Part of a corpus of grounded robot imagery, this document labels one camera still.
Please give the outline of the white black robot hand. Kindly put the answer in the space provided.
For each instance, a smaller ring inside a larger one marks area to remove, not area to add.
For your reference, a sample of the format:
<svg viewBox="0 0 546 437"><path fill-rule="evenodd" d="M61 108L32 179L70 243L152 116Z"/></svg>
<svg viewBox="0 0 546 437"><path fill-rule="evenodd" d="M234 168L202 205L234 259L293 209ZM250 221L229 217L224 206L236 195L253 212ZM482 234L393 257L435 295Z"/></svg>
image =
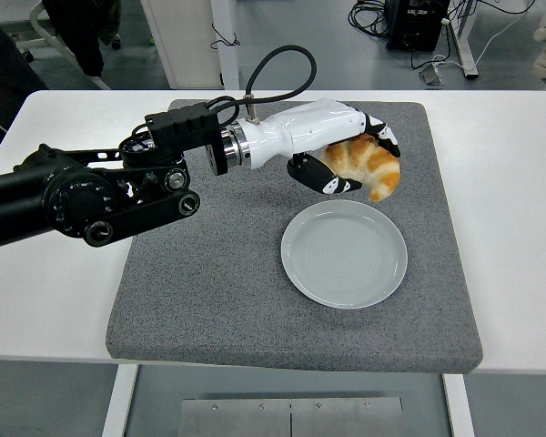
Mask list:
<svg viewBox="0 0 546 437"><path fill-rule="evenodd" d="M322 99L261 121L240 119L224 131L227 166L262 167L289 159L288 173L322 194L366 187L381 201L398 187L398 141L383 121L345 103Z"/></svg>

